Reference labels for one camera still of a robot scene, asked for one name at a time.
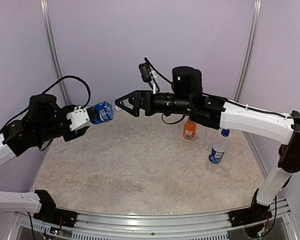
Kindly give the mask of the white bottle cap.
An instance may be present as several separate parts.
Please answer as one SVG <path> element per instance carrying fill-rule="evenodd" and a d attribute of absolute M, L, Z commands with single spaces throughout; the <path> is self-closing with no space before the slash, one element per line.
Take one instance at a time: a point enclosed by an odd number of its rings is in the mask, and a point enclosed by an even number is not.
<path fill-rule="evenodd" d="M 122 112 L 122 111 L 123 111 L 123 109 L 120 108 L 120 107 L 118 107 L 117 105 L 115 105 L 115 106 L 113 107 L 113 109 L 115 110 L 116 113 L 119 113 L 119 112 Z"/>

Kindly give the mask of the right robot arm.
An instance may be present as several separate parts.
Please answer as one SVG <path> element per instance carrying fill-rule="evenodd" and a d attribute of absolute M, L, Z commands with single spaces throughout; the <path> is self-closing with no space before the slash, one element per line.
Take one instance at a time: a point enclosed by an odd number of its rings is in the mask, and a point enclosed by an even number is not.
<path fill-rule="evenodd" d="M 211 129 L 247 132 L 279 142 L 279 160 L 264 184 L 255 192 L 246 218 L 256 222 L 269 209 L 294 173 L 300 171 L 300 113 L 277 113 L 203 92 L 202 73 L 190 66 L 172 69 L 172 92 L 135 90 L 115 100 L 115 105 L 134 117 L 143 109 L 146 116 L 157 113 L 188 116 Z"/>

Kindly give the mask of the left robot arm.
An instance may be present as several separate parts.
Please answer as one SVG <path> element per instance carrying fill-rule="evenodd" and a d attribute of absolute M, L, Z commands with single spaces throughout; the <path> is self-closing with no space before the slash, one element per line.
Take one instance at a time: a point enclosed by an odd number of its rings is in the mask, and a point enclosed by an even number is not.
<path fill-rule="evenodd" d="M 25 116 L 9 123 L 0 133 L 0 167 L 28 149 L 41 148 L 56 138 L 63 137 L 68 142 L 83 136 L 90 119 L 86 108 L 59 107 L 54 95 L 31 96 Z M 34 213 L 51 223 L 60 218 L 60 211 L 46 190 L 0 191 L 0 212 Z"/>

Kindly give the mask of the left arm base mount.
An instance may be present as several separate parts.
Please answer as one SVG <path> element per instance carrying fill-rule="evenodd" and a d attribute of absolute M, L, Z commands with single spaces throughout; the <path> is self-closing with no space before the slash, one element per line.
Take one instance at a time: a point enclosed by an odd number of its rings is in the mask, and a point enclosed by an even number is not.
<path fill-rule="evenodd" d="M 74 228 L 78 213 L 71 210 L 57 208 L 55 201 L 46 190 L 35 190 L 39 197 L 41 208 L 33 217 L 46 223 L 55 224 L 61 227 Z"/>

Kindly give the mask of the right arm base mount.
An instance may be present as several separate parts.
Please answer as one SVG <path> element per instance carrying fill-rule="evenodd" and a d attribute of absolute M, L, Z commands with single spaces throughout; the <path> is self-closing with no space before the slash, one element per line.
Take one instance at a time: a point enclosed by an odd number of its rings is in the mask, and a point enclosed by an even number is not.
<path fill-rule="evenodd" d="M 269 220 L 273 216 L 269 205 L 265 206 L 257 203 L 258 191 L 259 189 L 255 191 L 249 207 L 228 212 L 228 217 L 232 227 Z"/>

